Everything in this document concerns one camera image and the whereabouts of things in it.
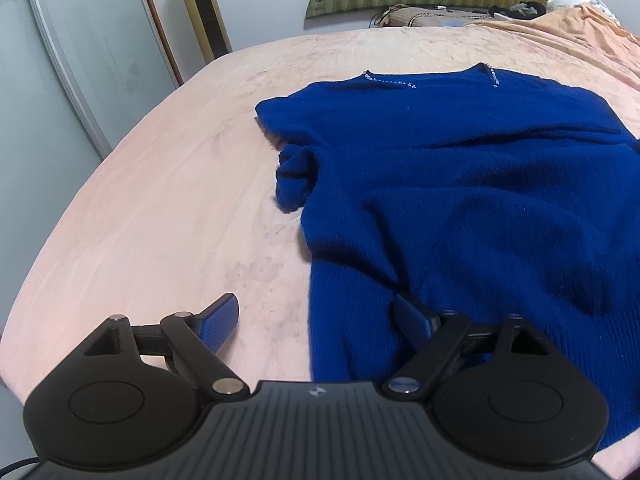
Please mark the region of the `blue rhinestone-neck sweater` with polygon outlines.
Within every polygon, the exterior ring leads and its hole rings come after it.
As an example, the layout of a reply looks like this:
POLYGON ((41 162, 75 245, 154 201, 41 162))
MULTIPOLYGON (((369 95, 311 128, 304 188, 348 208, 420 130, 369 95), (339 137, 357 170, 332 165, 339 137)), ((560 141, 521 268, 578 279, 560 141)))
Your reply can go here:
POLYGON ((260 102, 276 197, 311 254, 311 374, 382 380, 396 296, 527 318, 639 426, 639 143, 604 99, 477 64, 315 82, 260 102))

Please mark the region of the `dark clothes pile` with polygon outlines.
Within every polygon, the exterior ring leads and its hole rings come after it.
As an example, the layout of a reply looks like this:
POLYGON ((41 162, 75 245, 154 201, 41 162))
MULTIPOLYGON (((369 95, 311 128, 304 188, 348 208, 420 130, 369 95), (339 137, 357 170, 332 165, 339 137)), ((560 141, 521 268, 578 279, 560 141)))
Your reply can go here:
POLYGON ((547 8, 537 1, 521 1, 515 3, 510 8, 492 6, 488 9, 488 14, 498 20, 533 20, 540 18, 547 13, 547 8))

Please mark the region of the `pink bed sheet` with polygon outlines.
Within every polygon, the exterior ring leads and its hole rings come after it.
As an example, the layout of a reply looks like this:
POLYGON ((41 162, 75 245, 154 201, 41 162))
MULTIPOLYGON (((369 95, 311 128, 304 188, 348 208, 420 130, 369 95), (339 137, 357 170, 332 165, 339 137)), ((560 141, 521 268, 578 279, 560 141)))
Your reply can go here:
MULTIPOLYGON (((608 103, 639 143, 639 90, 492 28, 378 28, 303 36, 224 56, 134 127, 44 244, 1 339, 24 404, 35 479, 628 479, 639 426, 603 439, 598 387, 523 315, 488 325, 426 399, 382 380, 311 374, 311 254, 299 211, 277 202, 283 141, 257 105, 364 73, 486 64, 608 103), (243 400, 86 400, 84 352, 108 318, 154 325, 226 292, 239 321, 217 351, 243 400)), ((393 326, 398 330, 393 315, 393 326)), ((408 360, 416 350, 410 349, 408 360)))

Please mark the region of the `frosted floral wardrobe door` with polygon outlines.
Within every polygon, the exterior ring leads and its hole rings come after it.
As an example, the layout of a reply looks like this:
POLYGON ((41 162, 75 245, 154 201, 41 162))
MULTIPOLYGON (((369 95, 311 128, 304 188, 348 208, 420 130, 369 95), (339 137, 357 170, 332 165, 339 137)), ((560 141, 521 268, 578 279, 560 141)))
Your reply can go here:
POLYGON ((102 157, 182 83, 152 0, 26 3, 67 99, 102 157))

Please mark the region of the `beige striped pillow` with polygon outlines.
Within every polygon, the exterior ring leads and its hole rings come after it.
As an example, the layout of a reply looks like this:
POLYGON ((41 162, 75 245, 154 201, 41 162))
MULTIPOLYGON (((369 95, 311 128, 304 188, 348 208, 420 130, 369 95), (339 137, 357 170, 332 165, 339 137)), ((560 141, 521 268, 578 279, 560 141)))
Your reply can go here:
POLYGON ((460 27, 468 23, 492 20, 487 10, 459 9, 449 6, 406 6, 396 4, 374 21, 375 27, 460 27))

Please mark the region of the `orange peach blanket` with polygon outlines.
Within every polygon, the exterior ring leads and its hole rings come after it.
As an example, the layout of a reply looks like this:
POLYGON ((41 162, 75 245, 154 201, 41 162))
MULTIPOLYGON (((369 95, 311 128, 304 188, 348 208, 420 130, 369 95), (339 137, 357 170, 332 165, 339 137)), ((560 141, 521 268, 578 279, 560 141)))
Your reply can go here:
POLYGON ((564 52, 639 90, 639 37, 590 4, 578 4, 531 21, 479 21, 474 26, 564 52))

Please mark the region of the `white quilt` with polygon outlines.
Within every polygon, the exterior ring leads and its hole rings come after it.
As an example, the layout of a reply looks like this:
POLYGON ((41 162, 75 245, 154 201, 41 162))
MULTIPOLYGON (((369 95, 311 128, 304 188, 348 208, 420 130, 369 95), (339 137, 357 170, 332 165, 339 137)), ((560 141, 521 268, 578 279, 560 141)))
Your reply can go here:
POLYGON ((620 20, 616 18, 615 14, 602 0, 548 0, 546 8, 548 12, 552 12, 564 8, 572 8, 573 6, 578 6, 578 4, 589 4, 606 15, 617 25, 620 24, 620 20))

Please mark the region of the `gold tower fan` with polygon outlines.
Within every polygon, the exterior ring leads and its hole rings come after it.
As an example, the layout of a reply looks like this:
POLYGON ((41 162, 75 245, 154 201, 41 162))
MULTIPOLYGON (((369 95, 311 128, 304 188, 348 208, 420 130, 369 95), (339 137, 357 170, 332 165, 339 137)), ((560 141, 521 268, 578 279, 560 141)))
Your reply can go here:
POLYGON ((206 63, 232 51, 217 0, 183 0, 206 63))

